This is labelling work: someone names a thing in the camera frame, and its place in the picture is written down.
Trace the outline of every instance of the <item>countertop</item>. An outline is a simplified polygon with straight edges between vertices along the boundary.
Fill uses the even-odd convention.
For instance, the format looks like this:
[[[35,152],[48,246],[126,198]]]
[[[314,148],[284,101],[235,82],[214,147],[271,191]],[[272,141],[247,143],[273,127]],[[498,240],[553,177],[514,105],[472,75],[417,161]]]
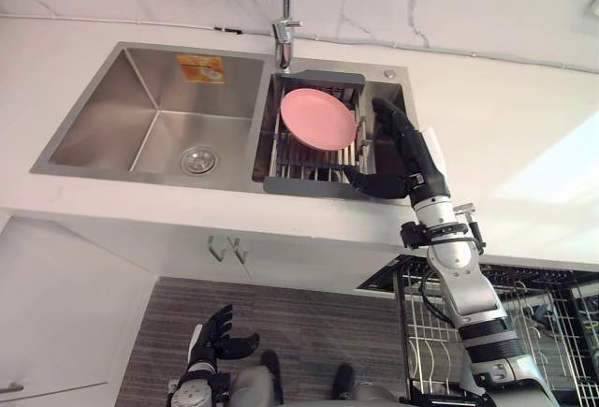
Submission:
[[[272,51],[264,36],[0,20],[0,220],[85,215],[401,249],[399,226],[415,219],[404,206],[29,173],[120,41]],[[305,58],[407,67],[420,128],[434,127],[456,204],[475,203],[487,260],[599,269],[599,135],[588,132],[598,124],[598,76],[382,47],[295,45]],[[586,147],[574,173],[567,151],[577,140]]]

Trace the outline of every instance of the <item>faucet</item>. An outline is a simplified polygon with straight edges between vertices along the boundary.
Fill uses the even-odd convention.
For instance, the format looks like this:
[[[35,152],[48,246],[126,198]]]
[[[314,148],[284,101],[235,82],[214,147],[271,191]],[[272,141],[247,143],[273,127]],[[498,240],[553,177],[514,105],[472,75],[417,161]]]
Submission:
[[[283,17],[272,22],[274,60],[279,72],[289,73],[293,59],[293,28],[302,22],[291,18],[291,0],[283,0]]]

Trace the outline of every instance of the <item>cabinet handle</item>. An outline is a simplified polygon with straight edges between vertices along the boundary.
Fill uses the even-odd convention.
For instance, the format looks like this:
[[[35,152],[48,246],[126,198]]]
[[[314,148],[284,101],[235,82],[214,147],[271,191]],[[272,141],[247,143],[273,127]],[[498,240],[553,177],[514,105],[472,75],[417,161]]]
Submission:
[[[237,237],[235,241],[231,240],[230,237],[227,237],[226,239],[231,245],[231,248],[233,248],[233,253],[235,253],[239,261],[245,265],[245,262],[247,261],[247,251],[240,251],[240,238]]]
[[[210,254],[212,254],[216,260],[218,260],[219,262],[222,262],[223,260],[225,260],[226,248],[221,250],[221,253],[218,254],[216,252],[216,250],[214,249],[214,247],[212,246],[213,242],[214,242],[214,236],[209,236],[208,237],[208,251],[210,251]]]
[[[11,382],[6,388],[0,388],[0,395],[14,393],[15,391],[23,391],[24,389],[24,386]]]

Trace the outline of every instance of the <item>cable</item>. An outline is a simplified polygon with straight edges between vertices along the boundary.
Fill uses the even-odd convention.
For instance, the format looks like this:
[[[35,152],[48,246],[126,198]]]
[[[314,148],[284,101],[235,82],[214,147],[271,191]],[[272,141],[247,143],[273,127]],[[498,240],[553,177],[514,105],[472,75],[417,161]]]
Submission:
[[[443,321],[444,323],[448,323],[451,327],[455,327],[453,321],[451,321],[451,318],[449,318],[447,315],[445,315],[443,312],[437,309],[425,294],[427,280],[431,275],[432,271],[429,271],[424,276],[422,276],[422,279],[420,280],[420,287],[418,288],[418,291],[420,292],[420,296],[422,296],[422,301],[424,301],[424,305],[429,310],[429,312],[431,312],[436,318]]]
[[[455,239],[431,240],[431,245],[438,245],[441,243],[453,243],[455,241],[472,241],[476,246],[478,255],[482,255],[483,253],[485,253],[485,248],[483,247],[483,245],[474,237],[457,237]]]

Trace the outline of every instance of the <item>cabinet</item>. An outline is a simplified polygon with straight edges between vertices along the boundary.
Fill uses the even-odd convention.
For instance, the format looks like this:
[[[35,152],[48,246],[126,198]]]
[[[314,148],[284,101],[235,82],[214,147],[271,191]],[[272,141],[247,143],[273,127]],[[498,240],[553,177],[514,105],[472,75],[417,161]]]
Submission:
[[[397,254],[356,247],[317,246],[272,238],[241,239],[252,283],[353,293]]]
[[[118,390],[154,281],[53,222],[11,219],[0,235],[0,387],[23,390],[0,403],[54,405],[39,396],[90,385]]]
[[[61,224],[158,276],[247,282],[247,275],[223,231],[89,217],[71,217],[61,220]],[[222,261],[209,250],[211,238],[212,248],[223,257]]]
[[[80,217],[61,223],[156,275],[190,279],[354,293],[396,255],[344,244],[186,225]],[[210,237],[217,253],[225,250],[222,262],[209,252]],[[241,259],[234,253],[235,247]]]

